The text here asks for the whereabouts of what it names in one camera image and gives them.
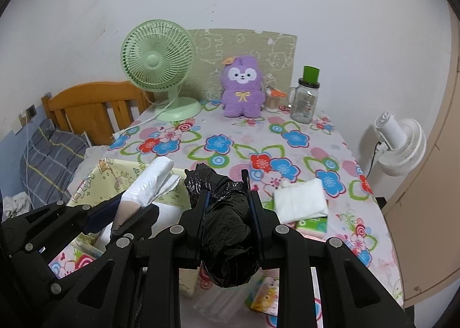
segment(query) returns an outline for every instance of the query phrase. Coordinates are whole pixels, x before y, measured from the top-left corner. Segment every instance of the plaid pillowcase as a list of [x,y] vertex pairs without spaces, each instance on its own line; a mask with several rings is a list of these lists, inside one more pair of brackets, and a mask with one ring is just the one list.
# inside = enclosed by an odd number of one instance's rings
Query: plaid pillowcase
[[81,136],[56,129],[50,119],[40,124],[27,144],[20,165],[22,184],[33,208],[70,199],[67,186],[87,148]]

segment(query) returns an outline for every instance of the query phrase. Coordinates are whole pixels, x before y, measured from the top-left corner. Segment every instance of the purple plush toy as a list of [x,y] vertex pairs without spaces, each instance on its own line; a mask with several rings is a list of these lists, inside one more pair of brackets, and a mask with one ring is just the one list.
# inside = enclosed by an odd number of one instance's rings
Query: purple plush toy
[[224,87],[222,104],[225,116],[260,117],[265,95],[256,58],[250,55],[235,58],[233,63],[226,65],[220,83]]

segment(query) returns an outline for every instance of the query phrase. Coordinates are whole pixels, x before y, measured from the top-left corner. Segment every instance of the green lid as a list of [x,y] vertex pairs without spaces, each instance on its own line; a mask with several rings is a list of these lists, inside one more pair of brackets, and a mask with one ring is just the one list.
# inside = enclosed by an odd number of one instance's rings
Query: green lid
[[309,65],[304,66],[304,75],[302,80],[305,83],[315,84],[318,82],[319,69],[315,67],[310,67]]

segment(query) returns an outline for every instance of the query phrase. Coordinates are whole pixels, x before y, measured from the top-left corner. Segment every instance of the green desk fan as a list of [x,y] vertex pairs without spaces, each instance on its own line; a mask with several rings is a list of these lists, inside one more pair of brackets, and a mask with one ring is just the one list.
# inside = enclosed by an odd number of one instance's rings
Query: green desk fan
[[201,111],[197,100],[179,97],[193,64],[194,50],[189,33],[167,20],[150,20],[128,34],[121,48],[126,76],[142,90],[168,92],[169,99],[158,106],[149,120],[178,122]]

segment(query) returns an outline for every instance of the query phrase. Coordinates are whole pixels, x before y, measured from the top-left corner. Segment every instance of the wall socket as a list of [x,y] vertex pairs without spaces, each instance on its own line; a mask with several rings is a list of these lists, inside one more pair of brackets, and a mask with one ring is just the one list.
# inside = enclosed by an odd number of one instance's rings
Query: wall socket
[[35,115],[37,115],[37,110],[35,105],[31,105],[27,110],[24,110],[19,114],[18,118],[13,121],[11,124],[11,130],[16,135],[27,123],[30,123]]

